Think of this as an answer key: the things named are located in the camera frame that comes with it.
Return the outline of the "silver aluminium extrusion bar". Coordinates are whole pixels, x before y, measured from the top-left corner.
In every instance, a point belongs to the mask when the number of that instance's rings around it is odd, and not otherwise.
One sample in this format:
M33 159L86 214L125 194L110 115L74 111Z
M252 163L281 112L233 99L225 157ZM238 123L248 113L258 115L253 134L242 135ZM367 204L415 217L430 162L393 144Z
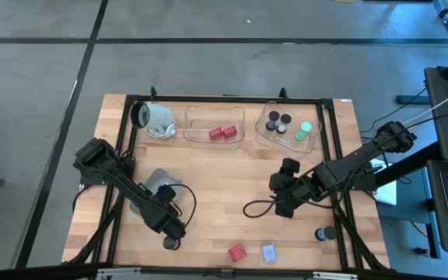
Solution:
M323 280L359 280L357 275L337 273L332 271L314 271L312 278Z
M142 272L141 268L101 268L97 271L95 280L111 280L118 275L136 275Z

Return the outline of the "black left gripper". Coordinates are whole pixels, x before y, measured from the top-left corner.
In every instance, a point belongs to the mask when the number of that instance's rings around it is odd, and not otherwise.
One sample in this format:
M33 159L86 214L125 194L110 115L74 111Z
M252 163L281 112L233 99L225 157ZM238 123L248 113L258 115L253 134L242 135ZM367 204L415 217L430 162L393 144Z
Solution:
M185 237L186 230L177 217L177 211L168 203L177 196L170 185L162 185L156 192L156 198L142 199L139 205L145 224L157 233L165 233L172 240Z

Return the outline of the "grey plastic bin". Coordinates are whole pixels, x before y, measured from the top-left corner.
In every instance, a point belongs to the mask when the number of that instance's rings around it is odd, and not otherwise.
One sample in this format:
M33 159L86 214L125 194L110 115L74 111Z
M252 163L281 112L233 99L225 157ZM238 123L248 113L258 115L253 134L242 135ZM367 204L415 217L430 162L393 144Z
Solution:
M163 185L169 184L182 184L182 180L180 180L177 176L165 170L163 168L155 169L149 178L145 181L144 186L148 188L152 192L152 194L156 194L157 191ZM175 192L175 197L173 198L173 202L177 202L182 196L182 190L178 186L171 187ZM131 212L135 215L141 217L139 209L132 203L129 202L129 208Z

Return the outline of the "black aluminium table frame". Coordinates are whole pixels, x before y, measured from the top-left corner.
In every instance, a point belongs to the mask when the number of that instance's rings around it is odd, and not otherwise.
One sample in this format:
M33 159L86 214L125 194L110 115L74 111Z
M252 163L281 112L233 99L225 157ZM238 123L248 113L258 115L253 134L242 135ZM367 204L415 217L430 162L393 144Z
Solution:
M355 251L348 235L320 242L316 229L334 222L328 201L319 207L303 205L291 219L277 216L263 204L270 194L269 177L279 169L283 154L255 139L255 123L266 104L263 97L244 96L157 96L169 107L178 124L185 110L197 107L242 107L245 138L238 149L192 148L181 133L173 138L154 139L133 132L124 112L127 97L107 94L103 98L94 135L109 143L134 143L134 179L143 181L156 168L177 175L186 185L178 205L189 221L178 250L166 250L163 236L123 207L119 226L110 226L100 249L100 260L117 266L169 268L244 268L338 271L345 254L355 266ZM247 256L237 262L228 250L242 243ZM264 263L261 247L273 244L277 261Z

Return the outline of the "lavender wall charger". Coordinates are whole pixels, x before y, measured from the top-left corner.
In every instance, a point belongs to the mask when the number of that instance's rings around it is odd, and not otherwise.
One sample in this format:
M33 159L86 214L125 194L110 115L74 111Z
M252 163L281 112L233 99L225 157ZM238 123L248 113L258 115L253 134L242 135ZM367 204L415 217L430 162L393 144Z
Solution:
M277 261L277 254L273 244L266 244L261 247L264 263L270 264Z

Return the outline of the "blue hourglass printed 10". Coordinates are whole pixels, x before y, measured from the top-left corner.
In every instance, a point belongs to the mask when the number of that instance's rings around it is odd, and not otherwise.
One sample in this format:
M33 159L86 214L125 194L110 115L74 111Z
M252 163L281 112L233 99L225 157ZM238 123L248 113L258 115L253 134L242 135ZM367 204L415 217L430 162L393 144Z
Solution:
M266 129L268 131L274 131L277 127L277 121L280 118L280 114L276 110L272 110L268 114L268 121L266 122Z

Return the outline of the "clear plastic bin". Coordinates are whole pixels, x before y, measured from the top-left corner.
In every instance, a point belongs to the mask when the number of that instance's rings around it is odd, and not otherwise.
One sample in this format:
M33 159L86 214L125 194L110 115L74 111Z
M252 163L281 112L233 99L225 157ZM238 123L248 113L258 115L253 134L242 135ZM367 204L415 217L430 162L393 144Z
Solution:
M189 106L184 115L183 137L196 149L238 149L245 138L245 111L242 107L197 107ZM217 127L222 130L236 126L235 137L223 136L211 141L208 133Z
M268 131L266 129L265 125L268 121L268 114L272 110L278 111L280 116L282 114L289 114L291 116L292 121L288 124L285 134L279 134L276 130ZM295 133L304 121L312 124L312 130L306 141L299 142L295 138ZM280 106L275 102L269 102L264 105L264 109L261 111L255 124L256 140L258 142L297 160L302 159L314 150L315 142L317 141L321 128L322 124L318 120L304 117L302 114L296 113L293 109Z

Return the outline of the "blue sand hourglass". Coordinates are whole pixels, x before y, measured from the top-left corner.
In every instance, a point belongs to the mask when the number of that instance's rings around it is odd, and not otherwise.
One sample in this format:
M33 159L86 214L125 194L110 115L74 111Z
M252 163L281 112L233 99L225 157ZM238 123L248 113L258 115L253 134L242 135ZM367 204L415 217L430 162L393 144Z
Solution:
M338 234L333 226L326 226L324 228L317 229L314 233L314 236L319 241L326 241L326 240L336 240Z

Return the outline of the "black diagonal support bar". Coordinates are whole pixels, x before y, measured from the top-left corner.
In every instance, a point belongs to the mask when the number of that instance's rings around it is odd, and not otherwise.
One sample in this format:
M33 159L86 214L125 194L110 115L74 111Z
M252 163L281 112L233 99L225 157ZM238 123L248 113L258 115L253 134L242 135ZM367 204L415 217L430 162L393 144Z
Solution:
M376 185L381 187L392 181L400 179L408 173L421 169L427 160L441 160L438 142L434 142L399 162L381 170L375 175Z

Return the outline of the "black horizontal beam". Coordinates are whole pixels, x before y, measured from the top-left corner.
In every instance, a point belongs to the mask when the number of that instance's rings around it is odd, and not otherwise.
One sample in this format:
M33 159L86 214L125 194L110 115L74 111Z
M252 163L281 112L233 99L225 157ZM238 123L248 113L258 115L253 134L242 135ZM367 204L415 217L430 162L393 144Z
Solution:
M0 280L72 280L95 278L101 268L128 268L131 266L114 267L109 263L60 264L55 266L34 268L12 268L0 270ZM244 269L244 268L169 268L169 267L132 267L141 268L137 275L198 275L233 279L238 277L292 277L312 278L314 271L321 270L279 270L279 269ZM357 275L359 280L448 280L448 278L413 275L391 270L377 271L361 268L347 268L333 271L337 273Z

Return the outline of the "black stand foot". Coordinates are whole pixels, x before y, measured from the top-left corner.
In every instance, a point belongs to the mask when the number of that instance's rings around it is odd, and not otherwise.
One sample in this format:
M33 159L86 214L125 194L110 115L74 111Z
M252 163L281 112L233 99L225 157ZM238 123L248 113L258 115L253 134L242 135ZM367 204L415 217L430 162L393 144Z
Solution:
M429 105L429 97L428 96L409 96L409 95L400 95L396 96L397 104L414 104L414 105Z

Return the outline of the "white paper sheet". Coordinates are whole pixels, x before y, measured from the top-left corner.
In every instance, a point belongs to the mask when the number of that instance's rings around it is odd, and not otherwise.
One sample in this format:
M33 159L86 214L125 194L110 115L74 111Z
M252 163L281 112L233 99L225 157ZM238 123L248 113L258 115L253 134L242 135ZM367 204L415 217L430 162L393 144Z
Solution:
M383 160L372 159L370 162L372 167L380 167L380 171L387 168ZM382 187L378 187L376 191L371 191L371 194L378 202L395 206L397 204L397 181L394 180Z

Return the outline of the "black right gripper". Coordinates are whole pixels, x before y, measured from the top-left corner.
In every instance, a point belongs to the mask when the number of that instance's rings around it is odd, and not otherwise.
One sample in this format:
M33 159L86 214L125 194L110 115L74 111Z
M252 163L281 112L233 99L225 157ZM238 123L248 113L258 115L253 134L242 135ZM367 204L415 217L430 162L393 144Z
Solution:
M269 179L269 189L274 193L275 214L291 219L299 202L308 202L314 191L314 179L307 175L294 177L299 172L300 162L284 158L282 173L273 173Z

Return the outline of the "white mug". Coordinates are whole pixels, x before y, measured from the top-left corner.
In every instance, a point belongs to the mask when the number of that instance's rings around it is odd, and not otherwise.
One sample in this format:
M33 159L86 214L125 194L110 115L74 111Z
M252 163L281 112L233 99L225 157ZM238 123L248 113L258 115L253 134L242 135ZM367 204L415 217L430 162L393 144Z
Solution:
M130 113L131 123L137 129L146 130L152 138L171 138L176 134L176 122L169 107L152 102L138 101Z

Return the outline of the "green sand hourglass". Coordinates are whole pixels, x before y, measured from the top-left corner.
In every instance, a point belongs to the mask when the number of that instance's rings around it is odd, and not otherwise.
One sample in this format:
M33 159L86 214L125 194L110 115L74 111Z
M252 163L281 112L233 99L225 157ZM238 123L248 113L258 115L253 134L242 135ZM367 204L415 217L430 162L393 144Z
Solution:
M312 130L312 124L308 121L304 121L299 130L295 133L295 138L299 142L306 141L309 138L309 133Z

